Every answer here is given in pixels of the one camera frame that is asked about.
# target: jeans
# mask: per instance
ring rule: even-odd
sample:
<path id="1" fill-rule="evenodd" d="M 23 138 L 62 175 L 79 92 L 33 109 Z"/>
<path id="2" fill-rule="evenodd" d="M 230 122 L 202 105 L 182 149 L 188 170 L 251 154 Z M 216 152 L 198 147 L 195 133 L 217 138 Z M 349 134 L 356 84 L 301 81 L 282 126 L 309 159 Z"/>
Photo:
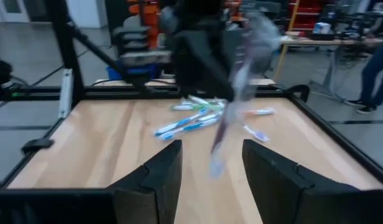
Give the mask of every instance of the jeans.
<path id="1" fill-rule="evenodd" d="M 360 94 L 360 101 L 373 106 L 383 104 L 383 79 L 381 85 L 375 94 L 372 96 L 376 78 L 380 71 L 383 70 L 383 43 L 375 51 L 370 61 L 367 63 L 362 71 L 362 92 Z"/>

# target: plastic bag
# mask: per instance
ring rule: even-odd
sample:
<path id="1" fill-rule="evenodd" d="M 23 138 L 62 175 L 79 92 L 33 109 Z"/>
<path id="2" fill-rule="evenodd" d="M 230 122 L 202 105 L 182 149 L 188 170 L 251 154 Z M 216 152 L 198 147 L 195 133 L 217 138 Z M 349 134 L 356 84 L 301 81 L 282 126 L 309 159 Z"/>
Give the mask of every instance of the plastic bag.
<path id="1" fill-rule="evenodd" d="M 211 148 L 210 174 L 218 178 L 224 171 L 226 158 L 230 152 L 222 150 L 222 143 L 226 138 L 226 131 L 233 125 L 244 126 L 246 102 L 253 96 L 256 89 L 250 85 L 252 73 L 251 65 L 258 68 L 272 52 L 279 48 L 281 36 L 277 27 L 261 13 L 248 12 L 247 22 L 242 29 L 242 44 L 236 48 L 235 62 L 229 81 L 234 89 L 234 101 L 228 103 Z"/>

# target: black metal frame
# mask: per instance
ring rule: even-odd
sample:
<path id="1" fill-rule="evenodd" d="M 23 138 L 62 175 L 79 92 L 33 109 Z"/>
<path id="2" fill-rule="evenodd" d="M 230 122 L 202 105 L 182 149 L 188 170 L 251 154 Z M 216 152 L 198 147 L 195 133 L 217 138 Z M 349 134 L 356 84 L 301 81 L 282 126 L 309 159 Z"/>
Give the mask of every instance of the black metal frame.
<path id="1" fill-rule="evenodd" d="M 71 26 L 68 26 L 67 5 L 64 0 L 46 0 L 48 12 L 51 16 L 53 28 L 58 40 L 60 52 L 65 68 L 73 69 L 73 104 L 74 108 L 81 100 L 146 100 L 146 99 L 177 99 L 182 94 L 176 86 L 153 86 L 156 90 L 150 94 L 141 94 L 139 89 L 133 86 L 84 86 L 79 69 L 78 59 L 76 57 L 73 45 L 73 37 L 79 39 L 80 35 L 74 35 Z M 99 48 L 92 43 L 86 44 L 89 49 L 93 49 L 99 58 L 106 63 L 110 58 L 107 57 Z M 337 132 L 325 120 L 320 118 L 312 111 L 305 102 L 309 95 L 307 86 L 296 86 L 291 89 L 285 89 L 279 85 L 257 86 L 255 97 L 257 98 L 286 98 L 290 100 L 297 108 L 307 115 L 318 127 L 320 127 L 331 139 L 339 144 L 349 155 L 357 160 L 365 169 L 367 169 L 377 180 L 383 183 L 383 167 L 376 161 L 372 160 L 367 154 L 358 149 L 353 143 L 348 141 L 342 134 Z M 295 93 L 301 93 L 301 96 L 295 96 Z M 8 100 L 58 100 L 60 88 L 48 87 L 19 90 L 17 97 Z M 209 98 L 211 96 L 206 93 L 198 93 L 199 97 Z M 57 122 L 49 129 L 42 138 L 50 138 L 55 130 L 63 122 L 58 119 Z M 5 189 L 20 173 L 20 171 L 33 158 L 36 152 L 30 152 L 13 168 L 9 175 L 0 184 L 0 189 Z"/>

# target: blue toothbrush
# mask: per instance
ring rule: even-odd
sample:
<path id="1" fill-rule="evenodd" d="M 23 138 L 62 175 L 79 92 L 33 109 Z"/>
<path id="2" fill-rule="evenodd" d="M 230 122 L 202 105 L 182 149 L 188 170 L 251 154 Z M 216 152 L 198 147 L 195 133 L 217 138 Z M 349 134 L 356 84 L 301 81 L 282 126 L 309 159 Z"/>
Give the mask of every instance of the blue toothbrush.
<path id="1" fill-rule="evenodd" d="M 217 122 L 218 120 L 219 120 L 219 118 L 212 118 L 212 119 L 209 119 L 207 121 L 203 121 L 203 122 L 199 122 L 199 123 L 195 123 L 195 124 L 190 124 L 188 126 L 178 128 L 178 129 L 175 129 L 173 131 L 169 131 L 169 132 L 159 136 L 159 138 L 163 141 L 171 140 L 171 139 L 174 139 L 174 138 L 178 137 L 179 135 L 186 133 L 188 131 L 194 131 L 194 130 L 197 130 L 200 128 L 208 127 L 212 124 L 215 124 L 215 122 Z"/>
<path id="2" fill-rule="evenodd" d="M 189 123 L 190 121 L 193 121 L 194 119 L 200 117 L 200 116 L 203 116 L 204 114 L 206 114 L 208 112 L 208 109 L 207 108 L 203 108 L 201 110 L 199 110 L 199 112 L 193 116 L 190 116 L 188 118 L 184 118 L 184 119 L 181 119 L 180 121 L 178 122 L 175 122 L 175 123 L 172 123 L 172 124 L 169 124 L 169 125 L 166 125 L 165 127 L 162 127 L 160 129 L 158 129 L 154 135 L 155 136 L 160 136 L 162 135 L 163 133 L 166 133 L 168 131 L 171 131 L 172 129 L 175 129 L 175 128 L 178 128 L 186 123 Z"/>

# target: person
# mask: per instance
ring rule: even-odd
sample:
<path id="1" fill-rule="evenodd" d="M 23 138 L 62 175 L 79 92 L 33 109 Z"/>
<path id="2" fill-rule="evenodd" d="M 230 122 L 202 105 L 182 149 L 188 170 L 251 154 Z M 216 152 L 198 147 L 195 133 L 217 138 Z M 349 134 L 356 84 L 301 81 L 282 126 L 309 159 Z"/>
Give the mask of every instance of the person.
<path id="1" fill-rule="evenodd" d="M 376 34 L 383 33 L 383 23 L 367 38 L 373 39 Z M 381 85 L 373 95 L 376 78 L 383 70 L 383 43 L 374 52 L 374 55 L 368 61 L 367 65 L 362 71 L 362 91 L 358 100 L 346 100 L 345 103 L 351 106 L 358 106 L 357 110 L 360 114 L 369 114 L 377 109 L 378 106 L 383 104 L 383 79 Z"/>

